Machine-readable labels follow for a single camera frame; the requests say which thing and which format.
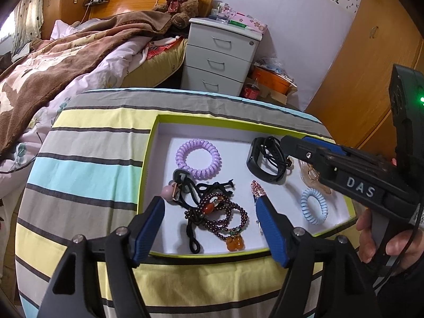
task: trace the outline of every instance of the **brown blanket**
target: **brown blanket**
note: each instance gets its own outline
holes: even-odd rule
[[[117,46],[134,36],[164,34],[171,16],[138,11],[116,15],[54,41],[34,41],[35,51],[0,75],[0,160],[33,115],[77,76],[90,73]]]

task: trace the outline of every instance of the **screw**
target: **screw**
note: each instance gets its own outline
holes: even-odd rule
[[[119,236],[125,235],[128,232],[128,228],[126,227],[119,227],[116,229],[116,234]]]
[[[347,237],[346,237],[345,235],[338,235],[338,236],[337,236],[337,241],[338,241],[340,244],[347,244],[348,239],[347,239]]]
[[[76,235],[75,237],[72,238],[72,241],[75,244],[79,244],[80,242],[82,242],[84,240],[84,236],[83,235]]]
[[[305,234],[305,230],[302,227],[295,227],[293,228],[293,233],[300,237],[301,235]]]

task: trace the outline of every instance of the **brown teddy bear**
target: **brown teddy bear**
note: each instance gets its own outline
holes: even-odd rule
[[[188,26],[189,19],[198,15],[198,9],[198,0],[166,0],[166,3],[153,7],[155,11],[173,14],[172,24],[179,29],[184,29]]]

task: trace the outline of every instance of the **orange box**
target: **orange box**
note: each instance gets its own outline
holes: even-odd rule
[[[260,84],[282,94],[286,94],[291,85],[281,76],[259,67],[255,67],[251,76],[252,79],[257,79]]]

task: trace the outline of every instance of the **amber pendant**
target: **amber pendant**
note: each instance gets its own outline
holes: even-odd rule
[[[244,242],[241,235],[234,235],[225,239],[229,251],[240,251],[244,248]]]

